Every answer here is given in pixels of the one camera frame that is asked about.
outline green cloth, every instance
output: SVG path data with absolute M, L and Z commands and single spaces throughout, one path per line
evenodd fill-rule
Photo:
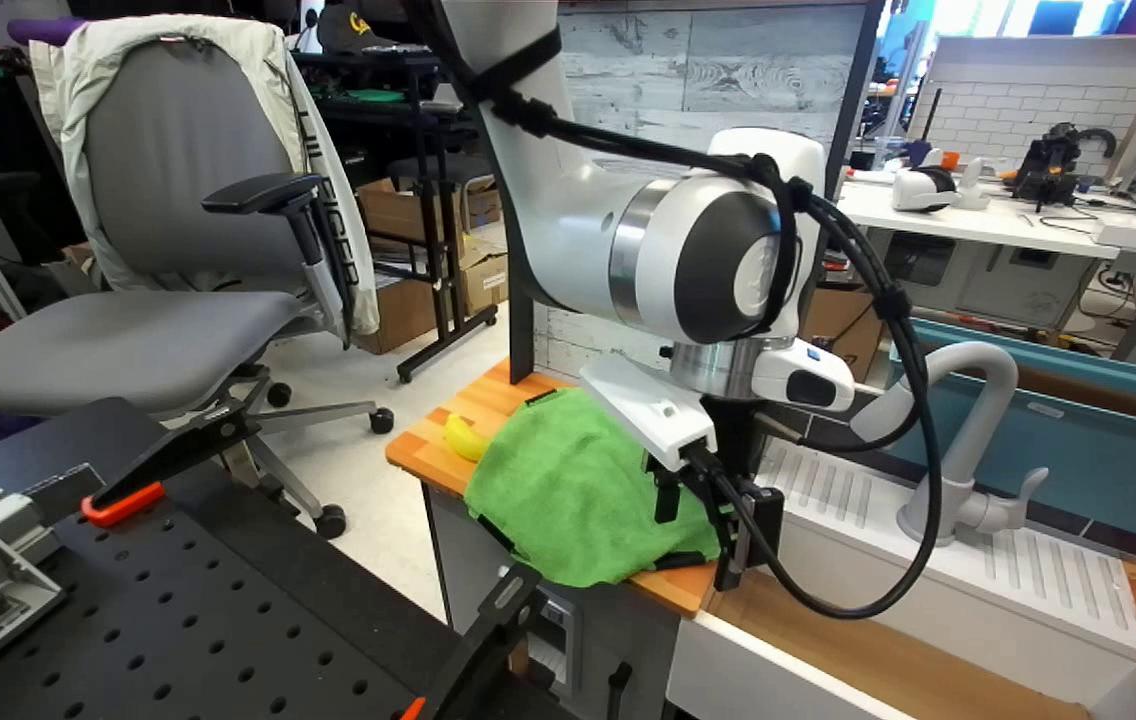
M 690 491 L 681 489 L 675 521 L 657 526 L 648 454 L 588 394 L 518 410 L 485 454 L 462 504 L 565 590 L 621 583 L 670 552 L 721 557 Z

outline chair backrest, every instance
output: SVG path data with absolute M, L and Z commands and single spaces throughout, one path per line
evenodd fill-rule
M 203 214 L 217 189 L 287 172 L 240 63 L 217 44 L 132 47 L 87 114 L 83 155 L 94 221 L 128 268 L 298 275 L 287 221 Z

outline metal plate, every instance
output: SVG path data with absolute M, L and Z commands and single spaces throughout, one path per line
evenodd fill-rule
M 0 720 L 397 716 L 412 696 L 174 504 L 56 537 L 67 601 L 0 654 Z

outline chair seat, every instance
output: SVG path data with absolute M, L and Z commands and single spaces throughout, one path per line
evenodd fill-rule
M 50 417 L 104 397 L 186 414 L 304 307 L 287 292 L 94 292 L 0 334 L 0 414 Z

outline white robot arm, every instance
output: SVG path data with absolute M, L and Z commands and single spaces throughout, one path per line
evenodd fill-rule
M 444 0 L 453 44 L 472 73 L 514 56 L 557 29 L 557 0 Z M 514 91 L 561 103 L 561 60 Z M 816 263 L 816 225 L 799 221 L 790 275 L 775 275 L 778 214 L 768 189 L 713 172 L 659 176 L 600 154 L 530 138 L 478 103 L 511 218 L 540 292 L 565 307 L 675 341 L 670 389 L 606 358 L 582 381 L 637 429 L 648 454 L 681 468 L 681 449 L 709 435 L 697 394 L 721 401 L 785 401 L 838 414 L 853 371 L 799 334 L 799 289 Z M 825 183 L 825 149 L 787 131 L 721 131 L 713 155 L 768 154 L 778 176 Z M 787 289 L 768 328 L 773 286 Z

